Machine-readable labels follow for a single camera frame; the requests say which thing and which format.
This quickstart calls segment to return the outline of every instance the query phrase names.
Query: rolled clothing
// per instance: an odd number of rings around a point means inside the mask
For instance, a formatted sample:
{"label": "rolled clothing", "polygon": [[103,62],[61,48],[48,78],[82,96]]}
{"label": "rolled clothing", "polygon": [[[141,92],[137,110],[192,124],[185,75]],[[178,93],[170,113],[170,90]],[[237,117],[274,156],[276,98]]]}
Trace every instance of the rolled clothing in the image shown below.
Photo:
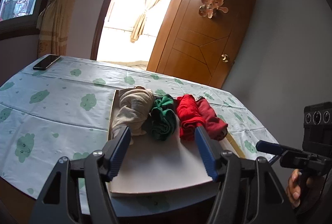
{"label": "rolled clothing", "polygon": [[154,101],[151,109],[151,136],[159,141],[165,141],[176,129],[174,113],[174,100],[170,95],[165,95]]}
{"label": "rolled clothing", "polygon": [[127,125],[132,136],[144,135],[142,124],[147,119],[154,102],[152,90],[137,86],[119,91],[119,113],[113,120],[112,132],[114,137],[118,129]]}
{"label": "rolled clothing", "polygon": [[180,119],[180,139],[193,141],[194,132],[198,126],[205,127],[205,119],[200,115],[195,99],[192,95],[177,98],[177,115]]}
{"label": "rolled clothing", "polygon": [[228,124],[217,117],[215,110],[204,97],[196,100],[198,112],[205,119],[205,130],[211,139],[221,141],[227,135]]}

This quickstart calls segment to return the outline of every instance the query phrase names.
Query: gray wall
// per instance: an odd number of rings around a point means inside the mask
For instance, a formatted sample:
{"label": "gray wall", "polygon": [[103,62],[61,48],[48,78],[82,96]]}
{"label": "gray wall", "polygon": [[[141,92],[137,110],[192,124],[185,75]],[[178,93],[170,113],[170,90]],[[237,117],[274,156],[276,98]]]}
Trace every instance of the gray wall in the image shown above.
{"label": "gray wall", "polygon": [[39,35],[0,40],[0,86],[37,59]]}
{"label": "gray wall", "polygon": [[93,36],[103,1],[75,0],[66,55],[90,59]]}
{"label": "gray wall", "polygon": [[[223,90],[281,143],[301,148],[303,108],[332,101],[332,11],[326,0],[257,0]],[[283,185],[290,170],[273,166]]]}

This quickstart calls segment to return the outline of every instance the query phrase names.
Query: camera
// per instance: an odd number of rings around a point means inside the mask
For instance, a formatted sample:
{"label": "camera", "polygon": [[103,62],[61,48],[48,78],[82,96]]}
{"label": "camera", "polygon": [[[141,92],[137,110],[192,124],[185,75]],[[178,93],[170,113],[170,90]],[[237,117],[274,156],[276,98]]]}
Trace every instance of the camera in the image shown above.
{"label": "camera", "polygon": [[304,108],[302,148],[332,158],[332,102]]}

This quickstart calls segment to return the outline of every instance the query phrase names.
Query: smartphone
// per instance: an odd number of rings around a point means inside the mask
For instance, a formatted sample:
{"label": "smartphone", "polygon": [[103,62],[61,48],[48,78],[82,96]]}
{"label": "smartphone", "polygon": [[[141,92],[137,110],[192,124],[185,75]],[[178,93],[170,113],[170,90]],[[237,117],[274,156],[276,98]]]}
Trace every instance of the smartphone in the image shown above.
{"label": "smartphone", "polygon": [[46,56],[42,61],[37,63],[33,69],[34,70],[46,70],[50,65],[60,58],[59,55],[50,54]]}

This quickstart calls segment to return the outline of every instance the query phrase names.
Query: human hand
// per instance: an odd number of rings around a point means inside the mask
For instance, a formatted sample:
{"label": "human hand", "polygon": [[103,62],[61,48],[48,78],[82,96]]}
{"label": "human hand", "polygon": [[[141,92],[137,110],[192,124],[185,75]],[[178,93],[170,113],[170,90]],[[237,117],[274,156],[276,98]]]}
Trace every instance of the human hand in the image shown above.
{"label": "human hand", "polygon": [[[292,172],[292,175],[288,179],[288,186],[286,188],[287,197],[294,208],[300,205],[301,201],[299,197],[301,195],[301,190],[303,191],[303,189],[301,189],[298,184],[299,176],[301,176],[301,172],[299,171],[299,169],[295,169]],[[324,178],[321,176],[309,177],[306,182],[307,187],[309,187],[312,190],[315,190],[310,192],[313,192],[313,194],[317,196],[319,196],[323,184],[324,184]]]}

